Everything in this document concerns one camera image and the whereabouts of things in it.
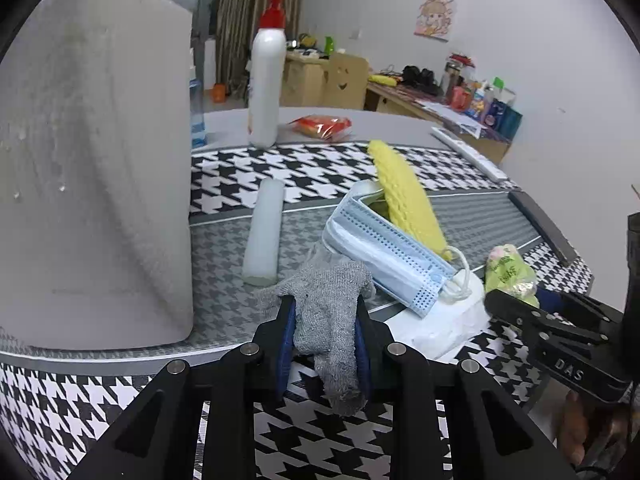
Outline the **person's right hand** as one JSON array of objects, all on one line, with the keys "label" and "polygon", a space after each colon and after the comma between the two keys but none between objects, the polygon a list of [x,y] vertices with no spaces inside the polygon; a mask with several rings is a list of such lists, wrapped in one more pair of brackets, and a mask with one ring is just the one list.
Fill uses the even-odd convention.
[{"label": "person's right hand", "polygon": [[556,446],[574,467],[586,466],[586,456],[596,450],[597,438],[625,452],[634,415],[626,404],[601,403],[570,390],[556,426]]}]

